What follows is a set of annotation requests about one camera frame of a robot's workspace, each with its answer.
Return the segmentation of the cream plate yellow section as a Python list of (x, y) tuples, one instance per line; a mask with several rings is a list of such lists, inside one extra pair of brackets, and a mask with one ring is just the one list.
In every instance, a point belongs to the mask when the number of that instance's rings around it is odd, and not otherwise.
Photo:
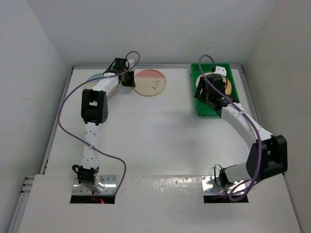
[[(202, 78), (203, 76), (200, 75), (199, 77), (197, 77), (196, 81), (195, 81), (195, 86), (198, 87), (198, 84), (199, 84), (199, 81), (200, 79)], [(224, 75), (221, 75), (221, 77), (223, 78), (223, 83), (225, 84), (225, 94), (226, 95), (230, 95), (231, 92), (232, 92), (232, 84), (230, 82), (230, 80), (224, 76)]]

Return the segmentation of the cream plate blue section back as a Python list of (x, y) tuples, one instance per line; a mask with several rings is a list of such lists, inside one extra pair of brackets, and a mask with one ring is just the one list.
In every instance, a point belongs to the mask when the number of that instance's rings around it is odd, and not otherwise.
[(116, 91), (119, 84), (118, 77), (112, 77), (113, 73), (99, 73), (91, 76), (84, 84), (83, 89), (93, 89), (95, 91), (104, 91), (108, 98), (110, 98)]

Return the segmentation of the cream plate pink section back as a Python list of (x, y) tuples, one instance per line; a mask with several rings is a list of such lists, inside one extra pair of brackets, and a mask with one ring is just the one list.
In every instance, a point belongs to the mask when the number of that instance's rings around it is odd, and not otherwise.
[(146, 97), (153, 97), (160, 94), (166, 86), (166, 77), (155, 69), (145, 69), (138, 72), (135, 77), (134, 90)]

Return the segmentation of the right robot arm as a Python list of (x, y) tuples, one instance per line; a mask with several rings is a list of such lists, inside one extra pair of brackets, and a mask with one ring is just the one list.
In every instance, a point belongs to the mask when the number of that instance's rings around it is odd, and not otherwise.
[(205, 100), (216, 114), (229, 123), (250, 149), (245, 163), (221, 168), (218, 180), (222, 187), (234, 182), (257, 182), (288, 170), (287, 140), (262, 128), (243, 109), (237, 98), (225, 93), (223, 76), (211, 73), (198, 78), (194, 97)]

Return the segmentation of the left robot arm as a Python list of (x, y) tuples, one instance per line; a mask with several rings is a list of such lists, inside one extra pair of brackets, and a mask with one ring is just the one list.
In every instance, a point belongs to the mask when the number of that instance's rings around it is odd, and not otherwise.
[(77, 174), (78, 182), (87, 187), (96, 187), (99, 178), (99, 160), (93, 149), (98, 143), (98, 131), (108, 118), (107, 95), (121, 84), (135, 87), (134, 70), (128, 70), (135, 64), (134, 59), (116, 58), (103, 73), (103, 78), (82, 91), (81, 117), (85, 124), (85, 141), (83, 157), (79, 165), (72, 169)]

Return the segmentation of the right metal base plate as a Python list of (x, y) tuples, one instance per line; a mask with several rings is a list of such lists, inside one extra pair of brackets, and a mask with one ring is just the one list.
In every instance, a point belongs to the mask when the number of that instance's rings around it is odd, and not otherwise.
[(243, 181), (234, 182), (233, 184), (223, 188), (220, 184), (216, 184), (214, 176), (202, 176), (201, 182), (205, 196), (227, 195), (232, 191), (232, 189), (235, 189), (233, 192), (234, 194), (243, 194), (243, 190), (246, 188), (246, 185), (243, 183)]

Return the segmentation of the metal base plate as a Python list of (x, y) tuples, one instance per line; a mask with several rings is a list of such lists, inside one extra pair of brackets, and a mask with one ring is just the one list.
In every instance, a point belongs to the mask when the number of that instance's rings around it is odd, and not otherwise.
[(95, 178), (95, 183), (91, 185), (79, 183), (78, 179), (75, 178), (71, 194), (74, 196), (90, 196), (94, 192), (96, 196), (111, 196), (116, 192), (116, 181), (116, 176), (100, 175)]
[(234, 194), (243, 194), (243, 190), (246, 188), (246, 185), (243, 183), (243, 181), (234, 182), (233, 184), (223, 188), (220, 184), (216, 184), (214, 176), (202, 176), (201, 182), (205, 196), (227, 195), (232, 191), (232, 189), (235, 189), (233, 192)]

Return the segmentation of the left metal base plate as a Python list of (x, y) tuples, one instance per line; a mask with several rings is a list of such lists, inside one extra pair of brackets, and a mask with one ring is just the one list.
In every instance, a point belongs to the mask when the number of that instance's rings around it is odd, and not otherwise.
[(95, 183), (91, 185), (79, 183), (78, 179), (75, 178), (71, 194), (74, 196), (90, 196), (94, 192), (96, 196), (111, 196), (116, 192), (116, 181), (116, 176), (100, 175), (95, 178)]

